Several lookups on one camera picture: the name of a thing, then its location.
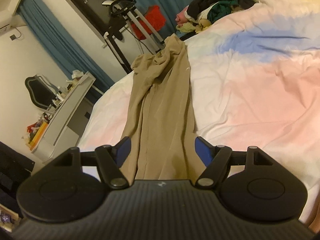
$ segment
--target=red item on table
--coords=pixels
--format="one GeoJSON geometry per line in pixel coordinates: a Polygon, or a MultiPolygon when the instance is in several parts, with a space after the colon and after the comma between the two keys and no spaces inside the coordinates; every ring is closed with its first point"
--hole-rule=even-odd
{"type": "MultiPolygon", "coordinates": [[[[150,22],[151,26],[154,27],[157,32],[165,25],[165,22],[166,22],[165,17],[160,12],[160,7],[158,5],[149,7],[144,17],[147,19],[148,22],[150,22]]],[[[152,33],[152,31],[141,19],[139,20],[139,22],[149,34],[152,33]]],[[[142,34],[142,32],[138,29],[138,27],[134,23],[131,23],[131,26],[139,40],[146,39],[146,37],[142,34]]]]}

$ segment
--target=garment steamer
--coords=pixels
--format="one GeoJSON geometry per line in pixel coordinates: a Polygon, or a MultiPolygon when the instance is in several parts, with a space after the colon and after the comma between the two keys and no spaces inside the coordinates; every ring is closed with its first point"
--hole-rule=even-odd
{"type": "MultiPolygon", "coordinates": [[[[104,6],[109,6],[109,15],[111,17],[123,17],[128,24],[130,24],[129,21],[131,20],[146,37],[147,41],[151,44],[154,51],[159,52],[161,49],[164,48],[164,40],[154,29],[154,27],[152,27],[152,25],[147,21],[147,19],[142,15],[142,13],[135,7],[135,4],[136,0],[107,0],[102,3],[102,5],[104,6]],[[139,23],[135,15],[139,17],[148,26],[148,28],[157,38],[159,44],[155,41],[153,36],[150,36],[148,32],[143,28],[143,26],[139,23]]],[[[132,71],[131,65],[123,55],[118,45],[116,44],[113,35],[114,34],[112,33],[106,32],[104,35],[104,39],[106,40],[111,51],[113,52],[119,63],[122,65],[126,73],[130,73],[132,71]]]]}
{"type": "Polygon", "coordinates": [[[197,137],[195,151],[206,169],[195,185],[189,180],[130,185],[119,169],[130,150],[125,137],[94,152],[73,147],[62,153],[19,187],[26,220],[0,239],[317,239],[298,220],[305,186],[256,146],[237,152],[197,137]],[[228,177],[233,165],[245,169],[228,177]],[[96,166],[101,182],[82,166],[96,166]]]}

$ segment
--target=bedsheet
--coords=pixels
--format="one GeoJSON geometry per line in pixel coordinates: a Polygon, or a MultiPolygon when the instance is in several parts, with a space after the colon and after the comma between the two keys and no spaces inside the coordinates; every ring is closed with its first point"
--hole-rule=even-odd
{"type": "MultiPolygon", "coordinates": [[[[320,0],[259,0],[188,39],[196,132],[237,151],[256,145],[308,189],[320,184],[320,0]]],[[[132,73],[94,106],[79,147],[116,144],[132,73]]]]}

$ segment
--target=white wall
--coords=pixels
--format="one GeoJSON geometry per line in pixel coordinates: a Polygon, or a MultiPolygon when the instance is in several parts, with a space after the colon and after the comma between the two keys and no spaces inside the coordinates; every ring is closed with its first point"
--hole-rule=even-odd
{"type": "MultiPolygon", "coordinates": [[[[75,39],[75,41],[88,53],[88,55],[109,75],[115,82],[126,75],[109,47],[103,48],[102,37],[98,36],[88,26],[88,21],[80,16],[75,6],[67,0],[43,0],[55,17],[75,39]]],[[[129,63],[140,55],[134,38],[126,30],[123,32],[123,41],[117,41],[129,63]]]]}
{"type": "Polygon", "coordinates": [[[31,102],[25,79],[43,74],[56,86],[65,85],[67,77],[43,49],[27,26],[19,27],[23,36],[11,41],[10,36],[19,33],[11,30],[0,36],[0,141],[17,152],[36,161],[22,136],[26,127],[38,120],[42,111],[31,102]]]}

